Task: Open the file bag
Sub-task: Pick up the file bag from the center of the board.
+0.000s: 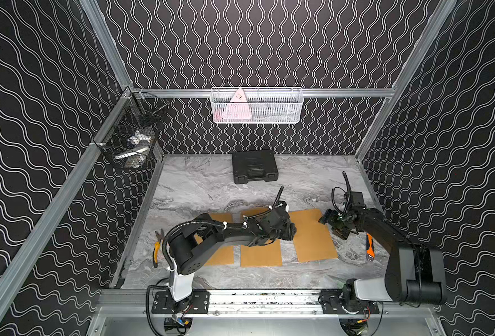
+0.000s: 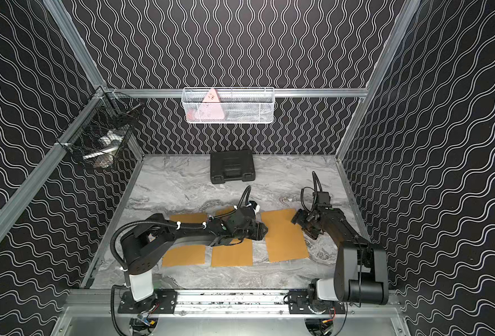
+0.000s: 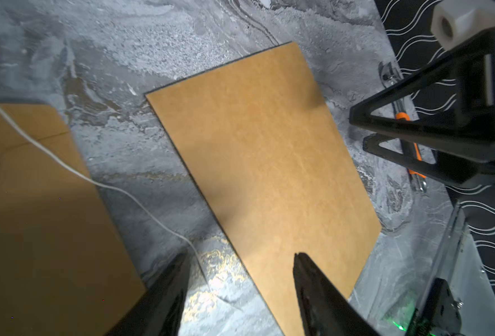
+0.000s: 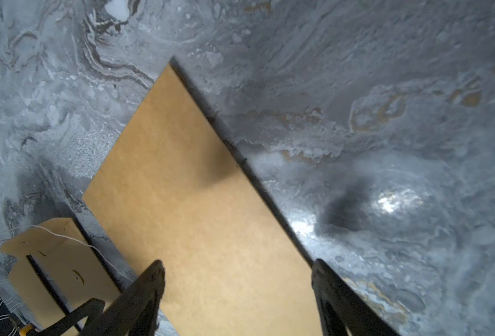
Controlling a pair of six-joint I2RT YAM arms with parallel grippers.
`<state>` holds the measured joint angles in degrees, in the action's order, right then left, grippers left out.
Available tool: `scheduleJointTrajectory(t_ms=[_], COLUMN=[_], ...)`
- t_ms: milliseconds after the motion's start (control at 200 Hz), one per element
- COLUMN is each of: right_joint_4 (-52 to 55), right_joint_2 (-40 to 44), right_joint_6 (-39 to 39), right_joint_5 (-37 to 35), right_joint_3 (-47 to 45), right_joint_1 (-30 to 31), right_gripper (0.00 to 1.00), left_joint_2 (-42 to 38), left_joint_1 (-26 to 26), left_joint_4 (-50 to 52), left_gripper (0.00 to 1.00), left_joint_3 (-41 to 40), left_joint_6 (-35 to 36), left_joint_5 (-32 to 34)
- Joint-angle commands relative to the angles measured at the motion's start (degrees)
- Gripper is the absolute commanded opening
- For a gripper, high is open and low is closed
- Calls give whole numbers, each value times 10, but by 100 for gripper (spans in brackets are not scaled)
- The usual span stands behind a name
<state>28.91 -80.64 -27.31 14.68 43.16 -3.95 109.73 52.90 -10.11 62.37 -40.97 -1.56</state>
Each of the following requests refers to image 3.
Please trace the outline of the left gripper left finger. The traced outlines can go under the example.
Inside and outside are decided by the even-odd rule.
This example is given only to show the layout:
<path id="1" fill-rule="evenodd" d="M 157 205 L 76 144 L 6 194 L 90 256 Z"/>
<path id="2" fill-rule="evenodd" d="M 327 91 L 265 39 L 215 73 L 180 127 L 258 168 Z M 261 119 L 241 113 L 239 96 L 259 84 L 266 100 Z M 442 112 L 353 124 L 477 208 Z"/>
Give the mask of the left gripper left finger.
<path id="1" fill-rule="evenodd" d="M 107 335 L 177 335 L 190 279 L 186 251 L 179 253 Z"/>

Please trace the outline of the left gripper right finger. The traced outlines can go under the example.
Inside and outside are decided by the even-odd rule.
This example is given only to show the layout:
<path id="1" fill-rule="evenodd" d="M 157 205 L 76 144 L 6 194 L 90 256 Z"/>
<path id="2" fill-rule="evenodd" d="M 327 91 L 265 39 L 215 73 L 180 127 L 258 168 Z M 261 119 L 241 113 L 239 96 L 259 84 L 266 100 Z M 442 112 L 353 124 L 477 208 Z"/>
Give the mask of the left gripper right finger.
<path id="1" fill-rule="evenodd" d="M 293 277 L 306 335 L 377 335 L 307 253 L 294 258 Z"/>

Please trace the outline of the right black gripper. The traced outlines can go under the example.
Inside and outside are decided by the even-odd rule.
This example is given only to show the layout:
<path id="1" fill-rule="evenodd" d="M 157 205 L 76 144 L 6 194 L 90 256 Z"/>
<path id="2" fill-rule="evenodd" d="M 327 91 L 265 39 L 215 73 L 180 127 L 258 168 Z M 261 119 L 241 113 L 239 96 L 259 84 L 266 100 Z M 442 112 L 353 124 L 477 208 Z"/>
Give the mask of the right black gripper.
<path id="1" fill-rule="evenodd" d="M 495 27 L 454 53 L 356 104 L 350 122 L 374 133 L 363 140 L 370 154 L 448 186 L 495 184 Z M 431 150 L 435 163 L 381 146 L 395 138 Z"/>

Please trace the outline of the brown file bag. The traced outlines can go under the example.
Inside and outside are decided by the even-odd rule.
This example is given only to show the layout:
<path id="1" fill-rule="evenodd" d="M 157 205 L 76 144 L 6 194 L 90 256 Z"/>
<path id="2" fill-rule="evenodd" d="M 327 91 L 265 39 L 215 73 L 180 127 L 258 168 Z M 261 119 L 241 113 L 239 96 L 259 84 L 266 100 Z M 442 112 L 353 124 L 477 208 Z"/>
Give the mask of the brown file bag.
<path id="1" fill-rule="evenodd" d="M 302 335 L 293 263 L 349 296 L 380 223 L 296 43 L 147 99 L 285 335 Z"/>
<path id="2" fill-rule="evenodd" d="M 0 105 L 0 335 L 107 335 L 147 292 L 68 126 Z"/>

